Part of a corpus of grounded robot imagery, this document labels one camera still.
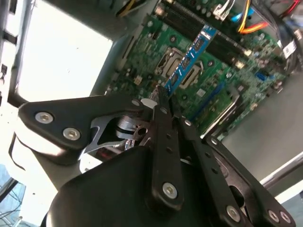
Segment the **silver screw head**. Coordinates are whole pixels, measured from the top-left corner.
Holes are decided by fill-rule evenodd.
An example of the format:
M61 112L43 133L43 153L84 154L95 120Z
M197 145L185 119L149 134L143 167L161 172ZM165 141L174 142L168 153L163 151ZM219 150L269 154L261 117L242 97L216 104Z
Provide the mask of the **silver screw head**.
M233 206L227 206L226 211L229 217L231 217L232 220L235 222L240 222L241 217L238 211Z
M170 199L175 199L178 195L176 187L169 182L164 183L162 189L164 194Z
M140 106L140 103L137 100L132 100L132 104L136 105L136 106Z
M53 121L53 116L47 112L39 112L35 115L35 119L42 124L49 124Z
M185 119L184 122L186 125L191 126L191 122L189 120Z
M68 140L78 140L80 138L80 132L74 128L66 128L63 130L63 136Z
M217 142L214 138L211 138L211 141L212 141L212 143L213 143L214 145L217 145L217 144L218 144L218 142Z
M228 79L228 78L230 78L230 77L232 77L232 73L231 73L231 72L228 72L228 73L226 74L226 78Z
M292 221L290 220L290 218L288 217L287 214L285 214L283 211L281 211L280 214L281 214L281 217L282 217L288 224L292 223Z
M162 113L167 114L167 110L164 107L161 107L160 110Z
M278 216L272 210L269 210L268 214L271 217L271 219L273 219L276 223L280 222Z

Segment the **connector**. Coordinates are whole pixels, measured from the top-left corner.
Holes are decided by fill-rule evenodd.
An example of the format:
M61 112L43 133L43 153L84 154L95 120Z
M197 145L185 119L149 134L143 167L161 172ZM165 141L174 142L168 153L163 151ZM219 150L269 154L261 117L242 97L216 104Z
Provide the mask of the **connector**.
M213 11L214 17L217 20L224 21L229 14L229 10L224 11L221 4L218 4Z
M262 74L260 72L256 72L255 76L262 81L267 80L267 76L265 76L264 74Z

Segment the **red wire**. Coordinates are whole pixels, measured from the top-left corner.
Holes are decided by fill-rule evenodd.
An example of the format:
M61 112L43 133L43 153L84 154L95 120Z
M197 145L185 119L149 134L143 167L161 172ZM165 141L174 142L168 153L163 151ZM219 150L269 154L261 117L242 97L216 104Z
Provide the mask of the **red wire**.
M282 14L281 14L281 17L286 17L287 15L289 15L294 9L295 7L300 4L300 0L295 0L292 5L286 10L284 11Z

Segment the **motherboard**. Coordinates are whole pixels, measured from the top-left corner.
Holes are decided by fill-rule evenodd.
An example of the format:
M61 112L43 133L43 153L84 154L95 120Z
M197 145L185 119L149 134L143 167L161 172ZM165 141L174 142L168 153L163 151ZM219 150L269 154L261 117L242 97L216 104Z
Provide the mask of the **motherboard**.
M230 18L216 15L223 1L162 0L136 30L108 92L148 98L165 86L204 25L215 37L175 91L182 114L201 138L222 139L260 102L282 90L283 53L262 31L241 35Z

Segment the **blue wire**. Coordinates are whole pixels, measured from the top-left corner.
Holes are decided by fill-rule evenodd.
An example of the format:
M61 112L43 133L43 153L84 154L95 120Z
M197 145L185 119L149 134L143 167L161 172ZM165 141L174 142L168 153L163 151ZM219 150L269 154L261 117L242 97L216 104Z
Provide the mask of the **blue wire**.
M247 13L247 16L250 16L254 13L254 10L250 7ZM235 15L231 18L232 22L237 22L240 17L242 16L242 13L239 13L238 15Z

